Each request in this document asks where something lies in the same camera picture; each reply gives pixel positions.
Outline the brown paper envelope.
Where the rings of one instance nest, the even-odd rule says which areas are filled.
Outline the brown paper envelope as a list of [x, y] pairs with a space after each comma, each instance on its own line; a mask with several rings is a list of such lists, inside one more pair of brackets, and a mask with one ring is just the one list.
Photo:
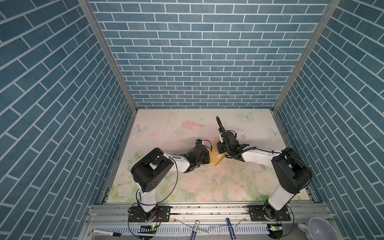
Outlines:
[[210, 152], [210, 164], [212, 166], [217, 166], [219, 162], [225, 157], [226, 152], [219, 153], [217, 143], [213, 144], [212, 151]]

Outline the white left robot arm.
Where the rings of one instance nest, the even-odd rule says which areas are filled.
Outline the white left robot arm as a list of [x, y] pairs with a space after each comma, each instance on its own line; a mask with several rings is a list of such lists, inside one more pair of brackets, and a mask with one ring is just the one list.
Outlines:
[[174, 156], [155, 148], [133, 165], [131, 174], [138, 185], [137, 206], [131, 208], [130, 221], [151, 222], [162, 210], [156, 200], [156, 187], [169, 172], [189, 173], [210, 163], [211, 147], [197, 143], [188, 153]]

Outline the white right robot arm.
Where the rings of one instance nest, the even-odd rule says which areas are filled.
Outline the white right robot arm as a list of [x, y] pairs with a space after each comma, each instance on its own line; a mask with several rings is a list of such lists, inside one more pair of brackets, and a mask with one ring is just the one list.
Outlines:
[[312, 180], [311, 169], [299, 159], [292, 148], [281, 151], [261, 150], [240, 144], [233, 131], [219, 130], [220, 141], [217, 148], [220, 154], [226, 153], [232, 159], [256, 163], [273, 168], [279, 185], [265, 201], [263, 212], [266, 219], [274, 221], [288, 210], [287, 203]]

